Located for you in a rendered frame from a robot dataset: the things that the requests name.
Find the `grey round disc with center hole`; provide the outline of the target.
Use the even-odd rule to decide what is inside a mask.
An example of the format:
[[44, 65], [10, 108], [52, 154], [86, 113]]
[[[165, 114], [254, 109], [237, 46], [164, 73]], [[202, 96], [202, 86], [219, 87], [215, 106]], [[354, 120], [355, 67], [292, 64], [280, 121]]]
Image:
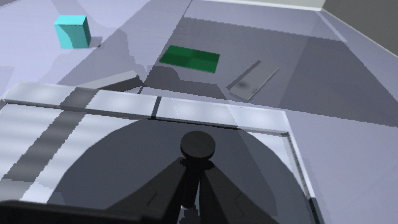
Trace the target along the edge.
[[147, 118], [100, 139], [64, 172], [46, 204], [106, 209], [137, 191], [179, 157], [182, 137], [209, 134], [211, 160], [279, 224], [316, 224], [302, 188], [277, 154], [240, 128]]

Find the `teal block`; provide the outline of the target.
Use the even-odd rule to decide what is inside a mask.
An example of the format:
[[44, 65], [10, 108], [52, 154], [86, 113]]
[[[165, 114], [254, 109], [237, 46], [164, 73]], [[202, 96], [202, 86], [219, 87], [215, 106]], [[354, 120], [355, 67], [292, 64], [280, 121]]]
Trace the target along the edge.
[[61, 49], [89, 48], [92, 38], [86, 16], [60, 15], [54, 25]]

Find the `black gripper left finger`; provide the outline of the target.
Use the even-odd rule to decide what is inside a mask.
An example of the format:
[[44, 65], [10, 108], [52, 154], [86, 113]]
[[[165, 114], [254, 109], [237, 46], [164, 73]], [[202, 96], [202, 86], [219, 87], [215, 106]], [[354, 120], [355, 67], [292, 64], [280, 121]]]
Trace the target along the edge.
[[179, 157], [134, 193], [106, 209], [0, 201], [0, 224], [177, 224], [187, 158]]

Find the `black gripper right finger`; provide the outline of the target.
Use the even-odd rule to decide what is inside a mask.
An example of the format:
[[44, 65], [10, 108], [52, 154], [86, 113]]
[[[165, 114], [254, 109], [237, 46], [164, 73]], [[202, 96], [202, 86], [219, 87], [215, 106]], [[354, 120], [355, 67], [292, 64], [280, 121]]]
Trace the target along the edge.
[[253, 203], [211, 160], [200, 175], [201, 224], [279, 224]]

